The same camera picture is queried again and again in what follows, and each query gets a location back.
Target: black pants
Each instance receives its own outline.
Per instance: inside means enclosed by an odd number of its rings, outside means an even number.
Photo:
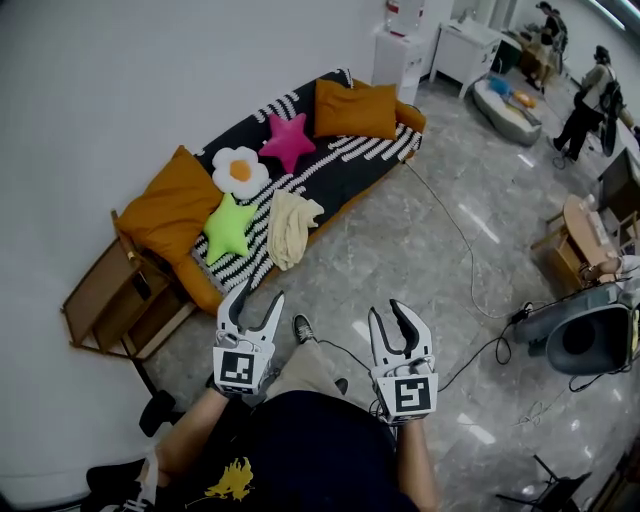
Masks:
[[[583,102],[580,102],[569,116],[569,119],[567,119],[560,137],[553,140],[556,149],[561,150],[571,139],[569,158],[577,160],[584,144],[584,139],[587,138],[587,132],[597,127],[603,119],[604,116],[600,112],[596,112]]]

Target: sofa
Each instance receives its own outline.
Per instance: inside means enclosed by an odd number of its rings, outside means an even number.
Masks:
[[[338,69],[321,78],[353,89],[370,87],[353,80],[346,69]],[[316,145],[315,151],[300,157],[294,174],[284,173],[275,159],[261,159],[269,170],[269,181],[255,197],[238,201],[239,205],[258,207],[245,232],[249,248],[247,256],[225,254],[208,266],[205,263],[207,239],[200,234],[188,254],[170,261],[175,276],[193,301],[212,315],[216,314],[222,298],[233,286],[251,278],[251,287],[255,289],[278,271],[266,251],[270,201],[275,190],[313,199],[324,208],[324,213],[315,218],[318,227],[309,232],[309,243],[312,243],[331,221],[348,210],[395,165],[410,157],[420,146],[426,118],[415,107],[397,100],[396,140],[358,136],[313,138],[315,87],[314,80],[272,101],[195,154],[205,171],[212,175],[212,159],[220,149],[245,146],[258,151],[270,137],[269,114],[290,120],[305,113],[304,132]],[[123,231],[122,236],[127,236],[123,226],[117,227]]]

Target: desk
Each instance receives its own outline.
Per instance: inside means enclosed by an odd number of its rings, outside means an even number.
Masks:
[[[562,211],[546,221],[547,225],[551,225],[562,217],[562,225],[531,246],[531,250],[536,250],[555,241],[548,260],[568,291],[582,288],[579,273],[585,263],[590,266],[597,265],[609,259],[610,256],[607,253],[613,254],[614,257],[617,255],[610,243],[600,245],[591,227],[588,214],[589,212],[583,209],[582,200],[578,196],[570,195]],[[600,278],[602,283],[613,280],[613,275]]]
[[[578,196],[571,195],[567,198],[562,208],[564,223],[567,226],[569,236],[576,244],[584,259],[589,265],[597,265],[617,255],[611,243],[600,245],[593,233],[588,213],[582,207],[582,200]],[[613,281],[613,276],[603,276],[601,281]]]

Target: gray tile floor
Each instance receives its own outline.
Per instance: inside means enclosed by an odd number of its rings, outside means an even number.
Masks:
[[[517,72],[509,80],[532,92]],[[572,93],[570,85],[556,85],[546,101],[539,99],[536,113],[546,133],[559,132]],[[458,101],[455,84],[444,80],[421,85],[417,105],[428,126],[409,164],[472,244],[476,302],[500,316],[527,300],[551,300],[551,286],[528,247],[569,193],[588,193],[606,160],[590,151],[588,142],[578,164],[555,169],[544,137],[531,148],[506,141],[469,98]],[[445,382],[505,324],[474,306],[471,271],[471,254],[442,206],[408,167],[400,166],[309,247],[298,266],[252,295],[243,320],[257,325],[283,289],[287,302],[276,366],[295,347],[289,321],[298,311],[310,317],[319,337],[371,365],[368,342],[355,327],[366,324],[367,311],[375,306],[385,312],[388,330],[399,340],[388,309],[388,299],[396,298],[431,328]],[[151,379],[182,407],[198,396],[211,371],[214,333],[215,319],[196,313],[145,364]],[[534,453],[559,475],[593,472],[576,495],[582,504],[598,492],[638,430],[637,369],[603,377],[572,394],[567,377],[543,359],[529,358],[524,347],[512,349],[507,366],[499,366],[493,350],[486,350],[440,394],[438,410],[427,421],[444,511],[514,510],[493,495],[542,489],[544,475],[531,458]],[[368,407],[374,395],[366,372],[331,346],[323,345],[323,351],[335,375],[349,379],[348,397]]]

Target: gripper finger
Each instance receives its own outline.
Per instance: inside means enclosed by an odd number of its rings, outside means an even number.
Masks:
[[[218,330],[238,334],[242,331],[240,326],[240,312],[244,307],[245,299],[251,287],[249,280],[235,286],[218,306],[217,323]]]
[[[388,365],[389,361],[394,360],[400,353],[389,346],[389,340],[387,339],[387,333],[382,324],[382,318],[380,318],[375,308],[369,310],[368,320],[373,360],[376,366]]]
[[[396,317],[398,327],[407,345],[402,351],[408,358],[431,355],[431,330],[422,319],[408,306],[395,299],[389,301],[391,311]]]
[[[282,308],[284,307],[284,292],[278,293],[271,301],[271,306],[267,311],[262,323],[258,327],[250,327],[246,330],[245,335],[255,341],[263,343],[273,342],[273,338],[278,328]]]

